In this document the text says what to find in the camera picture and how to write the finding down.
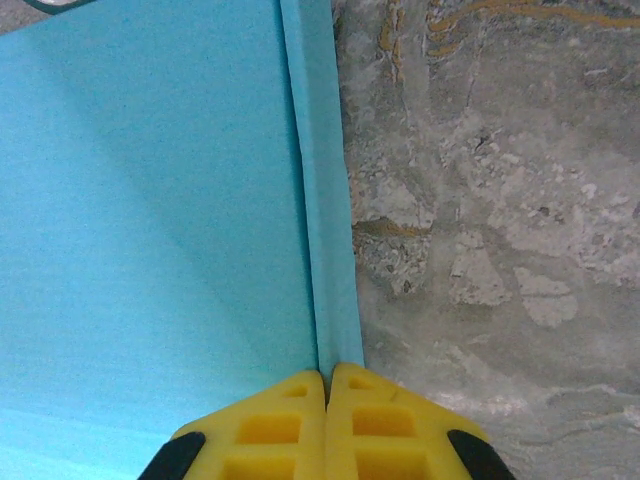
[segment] white patch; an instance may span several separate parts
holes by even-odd
[[[541,327],[559,327],[578,313],[578,301],[573,295],[564,297],[524,297],[524,308]]]
[[[514,272],[522,295],[566,295],[571,293],[564,282],[551,280],[544,275],[534,275],[530,270],[522,267],[514,268]]]

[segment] yellow plastic object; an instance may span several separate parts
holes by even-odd
[[[302,372],[242,402],[189,423],[172,439],[207,441],[185,480],[323,480],[322,377]]]
[[[327,408],[325,475],[332,480],[470,480],[447,438],[473,422],[357,365],[339,365]]]
[[[181,428],[139,480],[515,480],[473,422],[357,365]]]

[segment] blue foam board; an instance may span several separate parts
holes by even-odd
[[[328,2],[98,0],[0,38],[0,478],[134,478],[361,360],[331,33]]]

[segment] marble surface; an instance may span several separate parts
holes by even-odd
[[[521,479],[640,476],[636,13],[334,3],[368,364]]]

